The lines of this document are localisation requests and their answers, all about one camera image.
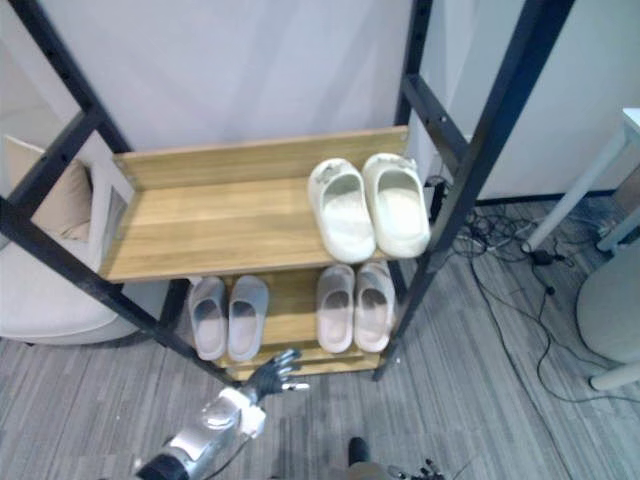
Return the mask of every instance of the silver robotic arm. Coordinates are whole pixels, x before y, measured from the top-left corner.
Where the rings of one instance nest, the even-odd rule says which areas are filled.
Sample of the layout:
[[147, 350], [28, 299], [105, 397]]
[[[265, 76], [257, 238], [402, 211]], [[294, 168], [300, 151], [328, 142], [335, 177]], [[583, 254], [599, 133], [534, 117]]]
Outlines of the silver robotic arm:
[[136, 474], [144, 480], [204, 480], [212, 478], [211, 465], [233, 440], [244, 443], [262, 433], [266, 413], [258, 403], [267, 395], [307, 390], [306, 383], [291, 383], [288, 374], [298, 350], [287, 350], [258, 368], [240, 389], [225, 388], [204, 406], [197, 418], [180, 430], [160, 453]]

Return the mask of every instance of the white slipper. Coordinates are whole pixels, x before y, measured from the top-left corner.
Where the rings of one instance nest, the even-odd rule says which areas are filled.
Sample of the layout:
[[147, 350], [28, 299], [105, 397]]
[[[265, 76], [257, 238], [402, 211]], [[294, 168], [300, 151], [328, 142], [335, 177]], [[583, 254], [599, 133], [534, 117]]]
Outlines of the white slipper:
[[266, 283], [252, 275], [238, 279], [229, 303], [229, 357], [232, 360], [246, 362], [258, 353], [268, 306]]
[[327, 251], [345, 263], [373, 255], [376, 241], [367, 210], [362, 176], [343, 158], [318, 164], [307, 185], [320, 234]]
[[227, 344], [227, 295], [224, 282], [206, 277], [189, 293], [189, 318], [198, 356], [215, 360], [224, 354]]
[[378, 153], [362, 176], [380, 249], [395, 258], [420, 255], [431, 233], [415, 160]]
[[386, 262], [367, 263], [358, 271], [353, 337], [365, 352], [380, 352], [394, 324], [395, 290]]
[[355, 275], [347, 265], [327, 268], [318, 280], [316, 325], [318, 343], [330, 353], [344, 352], [353, 339]]

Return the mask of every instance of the beige cushion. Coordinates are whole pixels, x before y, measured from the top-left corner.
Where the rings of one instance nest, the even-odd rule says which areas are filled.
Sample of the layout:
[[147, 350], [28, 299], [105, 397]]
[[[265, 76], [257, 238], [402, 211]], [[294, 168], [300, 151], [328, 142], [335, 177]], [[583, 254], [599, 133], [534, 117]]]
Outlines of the beige cushion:
[[[5, 135], [4, 152], [11, 188], [22, 180], [44, 151]], [[91, 187], [82, 163], [73, 159], [32, 217], [40, 228], [62, 238], [87, 241], [91, 220]]]

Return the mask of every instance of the gray carpet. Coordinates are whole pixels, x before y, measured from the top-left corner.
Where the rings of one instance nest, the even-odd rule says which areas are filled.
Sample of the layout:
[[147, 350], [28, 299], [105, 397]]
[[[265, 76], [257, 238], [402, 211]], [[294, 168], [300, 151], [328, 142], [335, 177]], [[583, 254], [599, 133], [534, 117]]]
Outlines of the gray carpet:
[[[506, 213], [536, 218], [552, 205], [511, 205]], [[608, 199], [583, 201], [574, 211], [596, 222], [612, 213]], [[555, 232], [563, 240], [562, 253], [577, 253], [570, 257], [573, 267], [557, 263], [540, 269], [557, 291], [542, 318], [581, 356], [602, 361], [580, 344], [574, 326], [578, 288], [605, 260], [591, 243], [568, 243], [589, 234], [593, 228], [575, 221]], [[486, 254], [474, 264], [486, 286], [505, 300], [529, 312], [539, 308], [542, 287], [526, 263]], [[575, 405], [552, 398], [535, 375], [544, 349], [538, 327], [493, 305], [572, 478], [639, 478], [640, 405], [616, 400]], [[345, 478], [346, 445], [354, 435], [369, 441], [379, 462], [411, 472], [428, 456], [449, 479], [465, 464], [459, 480], [569, 478], [500, 346], [468, 260], [447, 261], [403, 343], [397, 364], [379, 383], [369, 372], [312, 376], [310, 392], [269, 398], [264, 434], [219, 478]], [[585, 379], [599, 371], [557, 346], [543, 366], [551, 387], [572, 398], [594, 395]], [[65, 348], [2, 340], [0, 477], [127, 478], [136, 459], [149, 458], [220, 388], [150, 340]], [[640, 386], [612, 393], [640, 399]]]

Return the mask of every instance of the wall baseboard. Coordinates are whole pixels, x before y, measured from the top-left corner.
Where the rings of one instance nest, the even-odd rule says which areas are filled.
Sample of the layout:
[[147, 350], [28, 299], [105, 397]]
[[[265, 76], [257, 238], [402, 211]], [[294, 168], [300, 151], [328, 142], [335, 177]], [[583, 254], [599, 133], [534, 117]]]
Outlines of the wall baseboard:
[[[615, 190], [592, 190], [587, 192], [585, 198], [610, 197], [615, 192]], [[485, 200], [477, 200], [476, 206], [483, 207], [488, 205], [506, 205], [509, 203], [546, 202], [549, 200], [560, 200], [563, 196], [564, 193], [548, 193], [544, 195], [523, 195], [521, 197], [488, 198]]]

